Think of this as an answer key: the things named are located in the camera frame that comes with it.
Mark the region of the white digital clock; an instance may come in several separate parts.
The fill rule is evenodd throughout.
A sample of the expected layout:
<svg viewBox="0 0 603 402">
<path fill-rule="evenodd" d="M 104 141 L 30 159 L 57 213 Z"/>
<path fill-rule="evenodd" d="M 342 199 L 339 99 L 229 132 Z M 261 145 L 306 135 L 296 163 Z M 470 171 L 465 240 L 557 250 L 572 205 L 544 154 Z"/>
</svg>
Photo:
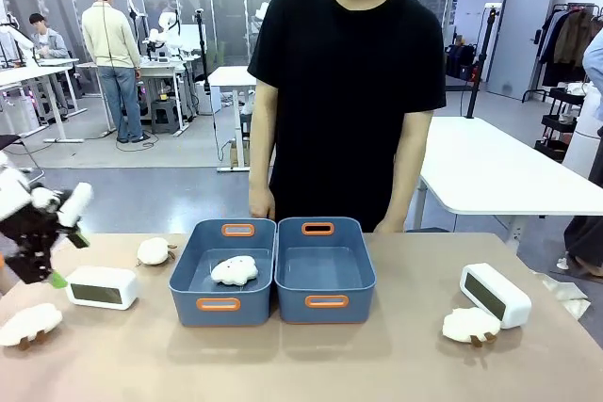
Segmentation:
<svg viewBox="0 0 603 402">
<path fill-rule="evenodd" d="M 66 282 L 74 305 L 125 311 L 139 298 L 139 281 L 131 269 L 83 265 Z"/>
<path fill-rule="evenodd" d="M 460 289 L 477 307 L 497 318 L 505 330 L 529 321 L 529 296 L 487 263 L 465 265 Z"/>
</svg>

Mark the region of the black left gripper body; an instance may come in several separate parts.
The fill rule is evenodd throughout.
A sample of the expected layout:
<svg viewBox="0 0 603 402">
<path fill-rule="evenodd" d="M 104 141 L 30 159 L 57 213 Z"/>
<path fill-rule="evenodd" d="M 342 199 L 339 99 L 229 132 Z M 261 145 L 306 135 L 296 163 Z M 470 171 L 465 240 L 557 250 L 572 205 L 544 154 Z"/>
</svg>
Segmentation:
<svg viewBox="0 0 603 402">
<path fill-rule="evenodd" d="M 17 247 L 5 260 L 25 284 L 46 281 L 53 273 L 51 249 L 63 234 L 72 232 L 56 213 L 29 204 L 0 221 L 0 233 Z"/>
</svg>

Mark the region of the small white standing desk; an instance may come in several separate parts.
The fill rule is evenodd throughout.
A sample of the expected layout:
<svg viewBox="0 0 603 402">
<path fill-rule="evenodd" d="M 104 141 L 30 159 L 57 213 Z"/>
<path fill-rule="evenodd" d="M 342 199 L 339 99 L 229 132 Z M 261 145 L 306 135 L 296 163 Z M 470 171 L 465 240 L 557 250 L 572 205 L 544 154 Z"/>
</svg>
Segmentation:
<svg viewBox="0 0 603 402">
<path fill-rule="evenodd" d="M 239 101 L 243 100 L 245 103 L 249 101 L 249 91 L 256 85 L 255 78 L 248 73 L 246 66 L 221 66 L 207 77 L 207 82 L 210 88 L 218 88 L 220 92 L 230 92 L 233 100 L 236 165 L 218 167 L 217 172 L 248 172 L 250 168 L 245 163 Z"/>
</svg>

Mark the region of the bystander in blue shirt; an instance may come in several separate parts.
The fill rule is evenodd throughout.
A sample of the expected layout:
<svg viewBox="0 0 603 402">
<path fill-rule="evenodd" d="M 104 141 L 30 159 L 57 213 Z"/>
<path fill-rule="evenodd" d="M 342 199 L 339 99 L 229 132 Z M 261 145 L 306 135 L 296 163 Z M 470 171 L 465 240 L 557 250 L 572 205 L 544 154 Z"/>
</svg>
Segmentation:
<svg viewBox="0 0 603 402">
<path fill-rule="evenodd" d="M 603 29 L 593 38 L 583 56 L 583 68 L 601 94 L 594 117 L 603 122 Z M 603 125 L 598 129 L 599 145 L 588 180 L 603 188 Z M 574 217 L 564 231 L 567 254 L 588 274 L 603 278 L 603 216 Z"/>
</svg>

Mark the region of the seated person grey top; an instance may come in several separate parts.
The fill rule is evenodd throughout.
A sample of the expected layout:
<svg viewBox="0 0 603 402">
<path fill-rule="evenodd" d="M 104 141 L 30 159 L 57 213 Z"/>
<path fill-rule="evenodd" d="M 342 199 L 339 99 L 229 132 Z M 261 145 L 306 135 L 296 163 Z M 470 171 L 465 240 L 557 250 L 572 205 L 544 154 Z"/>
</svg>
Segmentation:
<svg viewBox="0 0 603 402">
<path fill-rule="evenodd" d="M 62 36 L 46 24 L 45 18 L 38 12 L 29 16 L 34 27 L 32 42 L 43 58 L 69 58 L 69 50 Z"/>
</svg>

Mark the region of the grey step stool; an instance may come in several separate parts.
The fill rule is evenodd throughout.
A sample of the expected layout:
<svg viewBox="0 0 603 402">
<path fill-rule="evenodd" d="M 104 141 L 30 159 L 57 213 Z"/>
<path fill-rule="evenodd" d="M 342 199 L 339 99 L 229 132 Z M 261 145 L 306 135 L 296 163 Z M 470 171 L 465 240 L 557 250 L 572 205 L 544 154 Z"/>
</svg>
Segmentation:
<svg viewBox="0 0 603 402">
<path fill-rule="evenodd" d="M 158 134 L 174 134 L 180 129 L 176 100 L 154 100 L 151 103 L 152 132 Z"/>
</svg>

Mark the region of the white cylindrical appliance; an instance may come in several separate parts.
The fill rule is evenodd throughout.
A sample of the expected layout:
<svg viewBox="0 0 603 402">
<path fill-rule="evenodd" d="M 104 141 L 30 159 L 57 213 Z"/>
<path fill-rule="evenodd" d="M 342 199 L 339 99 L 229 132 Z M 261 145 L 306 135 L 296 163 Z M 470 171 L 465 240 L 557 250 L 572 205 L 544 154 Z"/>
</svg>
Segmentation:
<svg viewBox="0 0 603 402">
<path fill-rule="evenodd" d="M 592 83 L 580 84 L 580 88 L 585 94 L 583 105 L 562 164 L 588 178 L 600 140 L 597 131 L 603 126 L 603 121 L 597 116 L 601 94 Z"/>
</svg>

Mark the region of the black light stand pole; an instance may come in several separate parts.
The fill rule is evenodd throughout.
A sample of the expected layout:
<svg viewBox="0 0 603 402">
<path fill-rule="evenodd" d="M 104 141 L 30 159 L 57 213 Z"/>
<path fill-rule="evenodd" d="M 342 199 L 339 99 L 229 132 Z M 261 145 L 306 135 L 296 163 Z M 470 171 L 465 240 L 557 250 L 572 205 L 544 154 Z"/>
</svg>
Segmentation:
<svg viewBox="0 0 603 402">
<path fill-rule="evenodd" d="M 482 41 L 482 45 L 481 45 L 481 51 L 478 56 L 478 65 L 477 65 L 475 80 L 473 82 L 473 87 L 471 89 L 469 105 L 466 110 L 466 114 L 464 116 L 468 120 L 474 118 L 475 105 L 476 105 L 476 101 L 477 101 L 477 97 L 478 97 L 480 85 L 481 85 L 481 76 L 482 76 L 482 72 L 483 72 L 485 59 L 487 58 L 487 49 L 488 49 L 489 42 L 491 39 L 495 20 L 496 20 L 497 16 L 499 15 L 501 8 L 502 8 L 501 3 L 486 3 L 484 6 L 484 11 L 488 13 L 488 16 L 487 16 L 487 21 L 486 21 L 486 29 L 485 29 L 485 33 L 484 33 L 484 37 L 483 37 L 483 41 Z"/>
</svg>

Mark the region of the large white table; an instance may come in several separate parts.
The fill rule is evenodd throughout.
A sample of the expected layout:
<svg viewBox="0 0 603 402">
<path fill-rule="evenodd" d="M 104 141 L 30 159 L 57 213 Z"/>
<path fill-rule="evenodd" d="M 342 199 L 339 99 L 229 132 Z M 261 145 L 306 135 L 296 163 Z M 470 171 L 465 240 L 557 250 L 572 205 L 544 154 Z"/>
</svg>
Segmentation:
<svg viewBox="0 0 603 402">
<path fill-rule="evenodd" d="M 530 217 L 603 216 L 603 189 L 479 118 L 435 117 L 416 194 L 460 216 L 507 217 L 506 245 L 518 250 Z"/>
</svg>

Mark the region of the white desk with equipment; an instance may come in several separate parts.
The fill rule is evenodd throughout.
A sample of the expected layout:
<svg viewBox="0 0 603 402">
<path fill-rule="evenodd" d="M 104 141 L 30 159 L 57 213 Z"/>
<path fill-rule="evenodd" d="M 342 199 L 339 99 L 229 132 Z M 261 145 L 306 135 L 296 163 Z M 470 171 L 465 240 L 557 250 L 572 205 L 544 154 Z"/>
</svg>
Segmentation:
<svg viewBox="0 0 603 402">
<path fill-rule="evenodd" d="M 180 129 L 171 134 L 181 136 L 199 115 L 199 98 L 195 87 L 195 61 L 198 56 L 183 56 L 168 62 L 142 59 L 138 81 L 138 103 L 143 123 L 152 123 L 151 103 L 154 100 L 176 100 Z"/>
</svg>

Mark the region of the clothes rack with coats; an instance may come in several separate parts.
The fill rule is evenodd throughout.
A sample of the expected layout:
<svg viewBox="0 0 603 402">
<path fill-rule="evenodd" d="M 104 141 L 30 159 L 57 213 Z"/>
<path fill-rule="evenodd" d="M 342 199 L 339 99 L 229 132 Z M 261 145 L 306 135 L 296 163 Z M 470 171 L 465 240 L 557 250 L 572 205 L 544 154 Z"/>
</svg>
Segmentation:
<svg viewBox="0 0 603 402">
<path fill-rule="evenodd" d="M 545 99 L 551 88 L 586 79 L 582 59 L 586 48 L 603 30 L 603 7 L 593 3 L 554 4 L 536 31 L 535 74 L 521 102 L 536 94 Z"/>
</svg>

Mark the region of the white plush sheep toy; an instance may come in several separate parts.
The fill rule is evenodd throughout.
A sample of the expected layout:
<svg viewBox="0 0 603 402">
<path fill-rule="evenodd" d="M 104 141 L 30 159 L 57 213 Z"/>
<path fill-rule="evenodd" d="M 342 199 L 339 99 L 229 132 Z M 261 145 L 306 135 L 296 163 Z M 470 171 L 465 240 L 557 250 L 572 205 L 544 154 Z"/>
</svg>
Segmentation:
<svg viewBox="0 0 603 402">
<path fill-rule="evenodd" d="M 501 322 L 478 307 L 456 308 L 444 317 L 442 334 L 455 342 L 482 347 L 497 339 Z"/>
<path fill-rule="evenodd" d="M 137 265 L 164 265 L 175 259 L 176 246 L 162 237 L 154 237 L 140 243 L 137 251 Z"/>
<path fill-rule="evenodd" d="M 248 281 L 255 280 L 257 276 L 258 268 L 255 260 L 249 255 L 239 255 L 221 261 L 210 272 L 213 282 L 235 286 L 244 286 Z"/>
<path fill-rule="evenodd" d="M 62 312 L 52 303 L 25 308 L 0 326 L 0 346 L 27 350 L 41 343 L 63 320 Z"/>
</svg>

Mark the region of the long white workbench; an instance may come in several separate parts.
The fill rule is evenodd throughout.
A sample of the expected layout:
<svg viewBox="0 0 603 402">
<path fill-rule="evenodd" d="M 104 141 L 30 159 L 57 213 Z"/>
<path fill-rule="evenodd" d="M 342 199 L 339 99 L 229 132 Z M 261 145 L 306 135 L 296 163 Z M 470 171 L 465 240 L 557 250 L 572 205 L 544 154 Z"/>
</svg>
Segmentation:
<svg viewBox="0 0 603 402">
<path fill-rule="evenodd" d="M 8 88 L 17 86 L 30 86 L 37 88 L 38 83 L 43 83 L 47 100 L 51 105 L 51 111 L 55 119 L 55 124 L 58 129 L 58 137 L 46 138 L 43 142 L 52 144 L 80 144 L 86 140 L 84 138 L 67 138 L 64 129 L 61 113 L 57 105 L 57 97 L 52 89 L 52 81 L 57 80 L 56 74 L 64 72 L 66 77 L 69 77 L 69 68 L 67 66 L 25 66 L 21 68 L 6 69 L 0 72 L 0 94 Z M 68 78 L 70 93 L 72 92 L 71 80 Z"/>
</svg>

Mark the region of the person in black t-shirt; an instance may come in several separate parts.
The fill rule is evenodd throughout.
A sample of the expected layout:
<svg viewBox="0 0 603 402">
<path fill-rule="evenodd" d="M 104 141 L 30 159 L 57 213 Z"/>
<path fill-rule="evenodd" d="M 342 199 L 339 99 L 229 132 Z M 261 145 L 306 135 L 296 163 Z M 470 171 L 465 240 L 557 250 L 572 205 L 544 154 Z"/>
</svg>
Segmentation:
<svg viewBox="0 0 603 402">
<path fill-rule="evenodd" d="M 274 134 L 275 219 L 385 218 L 400 147 L 446 103 L 442 29 L 418 0 L 270 0 L 248 68 Z"/>
</svg>

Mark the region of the black utility cart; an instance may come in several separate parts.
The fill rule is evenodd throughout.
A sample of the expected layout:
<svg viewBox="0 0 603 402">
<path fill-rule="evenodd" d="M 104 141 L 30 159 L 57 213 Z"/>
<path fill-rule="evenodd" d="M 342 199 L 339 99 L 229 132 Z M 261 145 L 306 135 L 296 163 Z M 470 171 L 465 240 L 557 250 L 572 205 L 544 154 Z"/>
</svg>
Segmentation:
<svg viewBox="0 0 603 402">
<path fill-rule="evenodd" d="M 543 90 L 543 100 L 549 100 L 551 106 L 541 118 L 544 131 L 534 143 L 536 151 L 557 163 L 563 161 L 576 130 L 585 97 L 583 88 L 573 91 L 568 88 Z"/>
</svg>

